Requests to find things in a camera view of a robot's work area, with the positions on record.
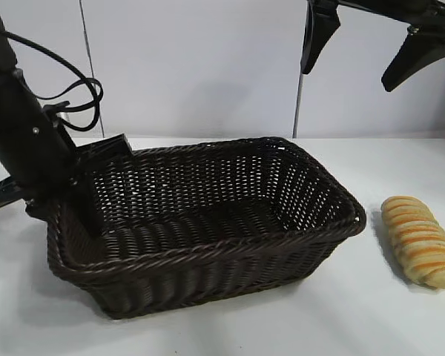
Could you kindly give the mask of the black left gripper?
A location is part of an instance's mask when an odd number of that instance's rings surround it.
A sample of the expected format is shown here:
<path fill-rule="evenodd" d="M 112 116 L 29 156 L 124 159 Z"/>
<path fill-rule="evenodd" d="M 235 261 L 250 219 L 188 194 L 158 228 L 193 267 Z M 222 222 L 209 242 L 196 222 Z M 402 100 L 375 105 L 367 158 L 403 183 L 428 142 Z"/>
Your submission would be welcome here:
<path fill-rule="evenodd" d="M 90 173 L 107 161 L 132 154 L 124 135 L 76 146 L 57 113 L 65 103 L 41 106 L 15 69 L 0 84 L 0 163 L 9 177 L 0 181 L 0 208 L 25 200 L 38 220 L 56 217 L 68 202 L 92 238 L 102 233 Z"/>

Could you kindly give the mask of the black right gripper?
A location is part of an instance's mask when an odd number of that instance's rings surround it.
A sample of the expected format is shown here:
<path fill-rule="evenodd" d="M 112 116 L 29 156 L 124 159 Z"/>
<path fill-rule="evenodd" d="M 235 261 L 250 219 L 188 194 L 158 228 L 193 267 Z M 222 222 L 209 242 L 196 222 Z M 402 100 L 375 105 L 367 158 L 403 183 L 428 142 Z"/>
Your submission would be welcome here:
<path fill-rule="evenodd" d="M 321 51 L 340 27 L 338 6 L 415 26 L 409 28 L 398 53 L 381 77 L 385 91 L 393 91 L 419 70 L 445 58 L 445 3 L 442 1 L 309 1 L 302 74 L 310 74 Z"/>

